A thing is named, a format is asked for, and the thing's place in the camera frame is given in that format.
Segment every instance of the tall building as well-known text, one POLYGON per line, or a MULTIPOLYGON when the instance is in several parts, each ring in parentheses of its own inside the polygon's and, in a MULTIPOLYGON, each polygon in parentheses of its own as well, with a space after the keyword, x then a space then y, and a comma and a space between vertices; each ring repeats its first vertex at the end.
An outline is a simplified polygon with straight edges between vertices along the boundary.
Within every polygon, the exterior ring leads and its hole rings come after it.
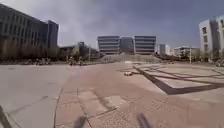
POLYGON ((212 61, 219 57, 220 33, 215 19, 205 20, 199 24, 201 38, 201 52, 204 61, 212 61))
POLYGON ((0 4, 0 58, 55 56, 58 28, 0 4))
POLYGON ((132 37, 121 37, 120 53, 134 54, 134 42, 132 37))
POLYGON ((220 55, 224 56, 224 16, 220 16, 216 19, 218 23, 218 37, 220 41, 220 55))
POLYGON ((166 54, 166 44, 156 44, 155 52, 160 55, 166 54))
POLYGON ((101 54, 119 54, 120 37, 119 36, 99 36, 97 37, 99 51, 101 54))
POLYGON ((166 55, 171 55, 171 49, 169 45, 166 45, 166 55))
POLYGON ((135 36, 134 53, 141 55, 149 55, 154 53, 156 44, 156 36, 135 36))

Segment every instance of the stone tile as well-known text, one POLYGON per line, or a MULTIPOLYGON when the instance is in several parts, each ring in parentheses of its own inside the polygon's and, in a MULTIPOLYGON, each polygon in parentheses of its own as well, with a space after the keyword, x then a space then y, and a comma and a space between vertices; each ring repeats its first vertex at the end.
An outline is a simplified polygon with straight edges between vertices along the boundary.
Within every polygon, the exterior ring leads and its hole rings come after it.
POLYGON ((81 101, 88 101, 92 99, 97 99, 97 96, 93 92, 80 92, 79 93, 79 98, 81 101))
POLYGON ((104 98, 106 105, 108 108, 123 108, 123 107, 128 107, 128 102, 123 100, 120 96, 110 96, 104 98))
POLYGON ((83 105, 85 112, 89 117, 96 116, 107 111, 107 109, 100 103, 99 100, 90 100, 88 102, 84 102, 83 105))
POLYGON ((56 112, 55 125, 63 125, 76 121, 83 116, 83 111, 79 103, 69 103, 59 105, 56 112))
POLYGON ((62 93, 58 104, 61 105, 72 102, 74 103, 78 102, 77 93, 62 93))
POLYGON ((100 120, 98 128, 135 128, 122 119, 117 111, 102 115, 98 119, 100 120))

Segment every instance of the paved ground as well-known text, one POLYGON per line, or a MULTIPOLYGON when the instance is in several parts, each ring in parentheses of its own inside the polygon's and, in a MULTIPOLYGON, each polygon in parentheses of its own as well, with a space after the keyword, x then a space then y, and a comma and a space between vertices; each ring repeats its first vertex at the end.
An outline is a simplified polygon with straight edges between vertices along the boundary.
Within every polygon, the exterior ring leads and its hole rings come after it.
POLYGON ((15 128, 52 128, 62 86, 90 70, 67 65, 0 66, 0 105, 15 128))
POLYGON ((222 68, 1 66, 0 82, 0 104, 22 128, 224 127, 222 68))
POLYGON ((189 65, 103 65, 64 86, 55 126, 222 128, 222 72, 189 65), (135 74, 126 77, 124 71, 135 74))

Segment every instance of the sky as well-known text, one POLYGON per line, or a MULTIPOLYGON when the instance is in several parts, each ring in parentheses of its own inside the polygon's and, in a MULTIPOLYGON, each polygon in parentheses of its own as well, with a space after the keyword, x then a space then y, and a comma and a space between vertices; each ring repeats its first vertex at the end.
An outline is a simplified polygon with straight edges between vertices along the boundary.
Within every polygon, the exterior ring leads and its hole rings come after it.
POLYGON ((200 46, 199 23, 224 15, 224 0, 0 0, 59 26, 59 46, 97 36, 156 36, 170 47, 200 46))

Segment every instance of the person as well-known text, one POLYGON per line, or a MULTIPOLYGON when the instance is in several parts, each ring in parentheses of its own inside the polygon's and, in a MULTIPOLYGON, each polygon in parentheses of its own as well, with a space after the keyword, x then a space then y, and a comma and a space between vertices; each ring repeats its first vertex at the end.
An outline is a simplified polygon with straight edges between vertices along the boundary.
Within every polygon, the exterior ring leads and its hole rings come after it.
POLYGON ((82 57, 80 56, 79 57, 79 66, 82 66, 83 65, 83 60, 82 60, 82 57))
POLYGON ((74 58, 71 56, 71 57, 69 58, 69 65, 70 65, 70 66, 73 65, 73 61, 74 61, 74 58))

